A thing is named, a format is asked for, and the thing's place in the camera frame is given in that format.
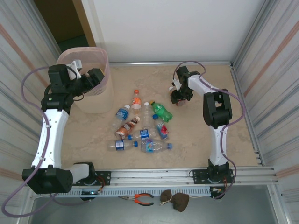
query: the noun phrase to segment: robotic arm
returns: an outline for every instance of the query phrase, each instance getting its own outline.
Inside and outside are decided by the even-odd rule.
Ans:
[[[36,156],[31,169],[24,169],[23,180],[33,172],[40,160],[40,168],[28,186],[37,194],[67,193],[72,184],[83,179],[85,183],[93,183],[95,170],[91,162],[74,164],[71,168],[61,169],[61,145],[64,127],[68,120],[74,97],[87,93],[97,86],[104,78],[100,69],[91,69],[86,74],[79,73],[82,69],[81,61],[73,61],[69,65],[57,64],[49,67],[51,84],[46,88],[42,99],[42,110],[50,123],[50,138],[46,155],[41,158],[46,144],[47,125],[43,118],[42,132]]]
[[[212,152],[208,161],[207,175],[204,174],[200,179],[208,179],[210,182],[218,183],[224,177],[230,176],[232,170],[229,169],[226,155],[226,135],[228,128],[224,126],[229,124],[233,114],[229,95],[213,90],[216,89],[206,80],[204,80],[197,71],[189,72],[186,66],[177,69],[179,80],[173,80],[176,90],[171,93],[171,101],[177,104],[182,100],[190,100],[193,97],[192,91],[197,92],[204,98],[203,117],[205,123],[210,126],[212,134]],[[221,152],[221,132],[223,132]]]

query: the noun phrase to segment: marble floor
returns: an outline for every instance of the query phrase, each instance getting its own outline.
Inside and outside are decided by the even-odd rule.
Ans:
[[[190,71],[202,72],[199,66],[188,66]],[[75,104],[64,130],[62,145],[63,168],[79,161],[92,161],[96,169],[129,168],[191,168],[206,167],[211,152],[210,128],[202,116],[203,98],[194,93],[185,106],[171,104],[168,87],[175,66],[117,67],[111,68],[114,87],[114,103],[111,111],[104,114],[83,113]],[[217,88],[226,88],[236,94],[230,74],[225,65],[206,67],[204,78]],[[109,131],[109,122],[120,107],[130,104],[134,89],[139,89],[142,101],[155,100],[162,103],[173,114],[167,123],[168,142],[171,151],[146,154],[140,148],[124,152],[107,151],[106,141],[115,139]],[[241,115],[240,104],[231,98],[233,120]],[[245,120],[229,127],[227,154],[237,166],[257,166]]]

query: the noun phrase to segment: white wall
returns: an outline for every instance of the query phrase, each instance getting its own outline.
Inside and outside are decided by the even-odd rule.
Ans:
[[[264,2],[82,1],[97,46],[111,62],[232,60]]]

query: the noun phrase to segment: clear plastic bottle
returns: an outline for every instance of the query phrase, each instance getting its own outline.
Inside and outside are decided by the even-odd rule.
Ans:
[[[120,108],[114,118],[111,121],[111,128],[115,132],[122,123],[128,118],[129,115],[129,105],[125,105],[123,108]]]
[[[166,110],[166,108],[155,101],[151,101],[150,104],[153,107],[154,113],[156,113],[163,121],[168,123],[172,119],[172,114]]]
[[[152,139],[157,135],[157,131],[154,128],[143,129],[137,132],[134,132],[132,135],[128,135],[129,140],[138,141]]]
[[[172,149],[171,143],[150,139],[141,141],[141,151],[144,153],[156,153],[170,149]]]
[[[169,87],[169,88],[168,88],[169,95],[171,95],[172,92],[175,91],[175,90],[177,90],[177,89],[174,88],[173,86]],[[178,102],[176,103],[176,105],[177,105],[177,106],[183,106],[183,105],[185,105],[186,101],[187,101],[186,99],[181,100],[181,101],[178,101]]]
[[[154,119],[155,127],[160,135],[160,138],[163,140],[167,139],[169,132],[162,119],[159,118],[157,114],[153,115],[153,119]]]
[[[136,116],[123,126],[121,126],[117,131],[115,132],[115,136],[118,139],[125,139],[133,130],[135,125],[140,121],[140,117]]]
[[[142,108],[142,129],[149,129],[154,127],[153,109],[149,102],[144,103]]]
[[[128,139],[107,141],[108,151],[125,151],[132,149],[133,147],[138,147],[137,141],[131,141]]]
[[[134,94],[132,96],[131,108],[133,114],[139,114],[141,110],[141,98],[140,98],[139,90],[134,90]]]

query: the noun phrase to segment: corrugated metal wall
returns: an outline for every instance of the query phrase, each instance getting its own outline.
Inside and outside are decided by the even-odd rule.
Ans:
[[[34,68],[56,63],[55,43],[38,19],[30,0],[0,2],[0,204],[21,183],[21,173],[36,154],[41,115],[21,99],[20,86]],[[25,83],[25,95],[38,105],[48,82],[47,71],[32,75]],[[21,195],[7,210],[18,212]],[[14,223],[0,212],[1,224]]]
[[[299,223],[299,1],[277,0],[234,63],[263,161]]]

